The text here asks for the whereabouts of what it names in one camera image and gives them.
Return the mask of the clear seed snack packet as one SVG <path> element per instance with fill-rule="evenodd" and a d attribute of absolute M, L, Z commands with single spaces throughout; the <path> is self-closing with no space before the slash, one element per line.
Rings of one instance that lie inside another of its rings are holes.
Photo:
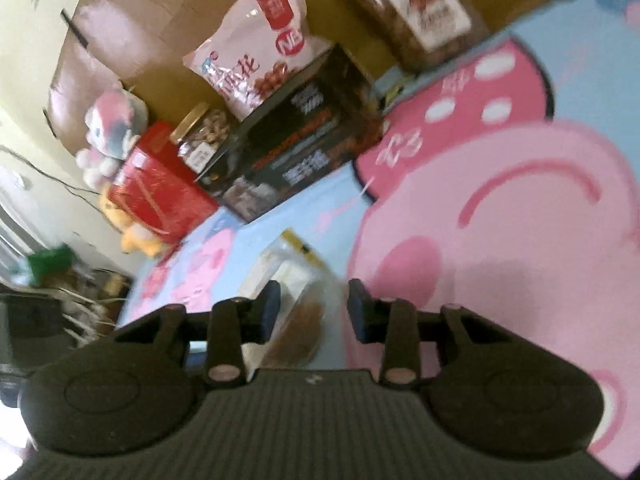
<path fill-rule="evenodd" d="M 310 365 L 342 298 L 330 268 L 291 229 L 282 231 L 260 254 L 239 294 L 254 299 L 270 281 L 280 285 L 280 312 L 270 341 L 242 347 L 250 374 L 258 368 L 299 370 Z"/>

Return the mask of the yellow plush toy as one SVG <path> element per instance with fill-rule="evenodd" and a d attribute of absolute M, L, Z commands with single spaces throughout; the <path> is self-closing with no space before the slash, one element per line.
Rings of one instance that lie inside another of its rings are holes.
<path fill-rule="evenodd" d="M 120 234 L 120 248 L 125 254 L 142 252 L 148 258 L 156 258 L 165 250 L 165 244 L 108 198 L 110 187 L 107 183 L 102 188 L 99 205 L 104 217 Z"/>

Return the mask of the red gift box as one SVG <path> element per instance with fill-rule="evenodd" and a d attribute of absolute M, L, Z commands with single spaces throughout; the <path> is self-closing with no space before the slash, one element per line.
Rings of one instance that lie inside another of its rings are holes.
<path fill-rule="evenodd" d="M 217 210 L 170 142 L 174 126 L 158 120 L 132 149 L 108 199 L 167 244 L 180 242 Z"/>

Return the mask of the pink blue cartoon blanket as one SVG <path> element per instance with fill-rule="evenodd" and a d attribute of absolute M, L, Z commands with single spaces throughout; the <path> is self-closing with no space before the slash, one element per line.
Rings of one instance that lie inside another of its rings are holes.
<path fill-rule="evenodd" d="M 639 461 L 639 0 L 561 0 L 427 78 L 378 146 L 262 218 L 218 211 L 148 264 L 119 321 L 250 295 L 294 231 L 343 280 L 461 304 L 577 364 L 604 415 L 590 446 Z"/>

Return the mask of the cashew jar gold lid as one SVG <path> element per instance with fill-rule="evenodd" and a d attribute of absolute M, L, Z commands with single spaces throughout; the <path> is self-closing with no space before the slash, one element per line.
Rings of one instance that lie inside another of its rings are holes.
<path fill-rule="evenodd" d="M 178 156 L 199 174 L 236 128 L 236 120 L 225 110 L 198 103 L 169 136 Z"/>

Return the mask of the black boxed snack package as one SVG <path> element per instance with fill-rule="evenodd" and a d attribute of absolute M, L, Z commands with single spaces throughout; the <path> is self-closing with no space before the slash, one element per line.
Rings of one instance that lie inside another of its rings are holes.
<path fill-rule="evenodd" d="M 244 119 L 196 179 L 246 223 L 382 139 L 372 84 L 336 44 Z"/>

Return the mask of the pink white plush toy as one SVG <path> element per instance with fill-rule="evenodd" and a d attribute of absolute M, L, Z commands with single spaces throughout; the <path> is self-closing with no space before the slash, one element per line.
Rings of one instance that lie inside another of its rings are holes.
<path fill-rule="evenodd" d="M 85 114 L 88 146 L 75 155 L 85 185 L 101 192 L 145 133 L 149 110 L 130 91 L 113 87 L 104 91 Z"/>

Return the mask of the pink twist snack bag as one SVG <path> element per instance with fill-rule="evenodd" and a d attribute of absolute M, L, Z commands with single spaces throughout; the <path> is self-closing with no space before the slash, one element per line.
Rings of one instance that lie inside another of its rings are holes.
<path fill-rule="evenodd" d="M 329 49 L 306 22 L 306 0 L 238 0 L 183 65 L 244 120 L 282 84 Z"/>

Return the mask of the brown cardboard backdrop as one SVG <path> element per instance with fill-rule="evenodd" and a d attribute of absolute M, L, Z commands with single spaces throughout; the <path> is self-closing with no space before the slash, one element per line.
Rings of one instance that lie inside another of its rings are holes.
<path fill-rule="evenodd" d="M 213 35 L 236 0 L 79 0 L 68 27 L 47 105 L 52 132 L 70 153 L 86 144 L 85 114 L 116 82 L 152 115 L 180 122 L 199 102 L 220 96 L 182 59 Z"/>

